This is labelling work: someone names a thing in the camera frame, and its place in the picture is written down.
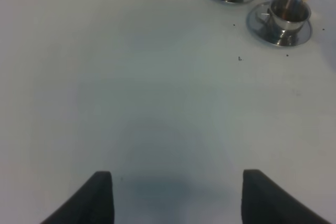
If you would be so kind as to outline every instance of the stainless steel cup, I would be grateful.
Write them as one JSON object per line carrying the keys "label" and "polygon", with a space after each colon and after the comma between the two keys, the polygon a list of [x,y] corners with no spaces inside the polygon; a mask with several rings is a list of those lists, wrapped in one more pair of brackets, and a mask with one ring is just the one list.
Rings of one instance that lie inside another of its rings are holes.
{"label": "stainless steel cup", "polygon": [[309,20],[311,10],[302,0],[272,0],[267,21],[272,33],[278,37],[297,34]]}

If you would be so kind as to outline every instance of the cup handle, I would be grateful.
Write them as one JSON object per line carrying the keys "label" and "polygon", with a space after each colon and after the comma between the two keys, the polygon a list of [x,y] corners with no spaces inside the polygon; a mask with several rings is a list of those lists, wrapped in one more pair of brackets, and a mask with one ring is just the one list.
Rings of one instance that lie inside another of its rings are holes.
{"label": "cup handle", "polygon": [[269,13],[269,10],[267,10],[267,13],[256,13],[256,20],[263,25],[267,23],[270,17],[271,14]]}

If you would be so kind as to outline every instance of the cup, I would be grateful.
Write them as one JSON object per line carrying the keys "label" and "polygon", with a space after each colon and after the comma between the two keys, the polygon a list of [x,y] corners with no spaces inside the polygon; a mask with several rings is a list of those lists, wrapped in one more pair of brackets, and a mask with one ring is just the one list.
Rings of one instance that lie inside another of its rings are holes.
{"label": "cup", "polygon": [[311,10],[302,0],[272,0],[264,15],[269,17],[262,22],[273,35],[282,38],[297,34],[309,20]]}

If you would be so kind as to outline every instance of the white table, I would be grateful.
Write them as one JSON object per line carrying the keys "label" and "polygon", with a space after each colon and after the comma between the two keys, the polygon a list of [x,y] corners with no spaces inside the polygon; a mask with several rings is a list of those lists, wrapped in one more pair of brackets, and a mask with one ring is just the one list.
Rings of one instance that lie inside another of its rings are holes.
{"label": "white table", "polygon": [[0,0],[1,223],[97,170],[117,224],[241,223],[247,168],[336,222],[335,1],[294,49],[247,31],[263,1]]}

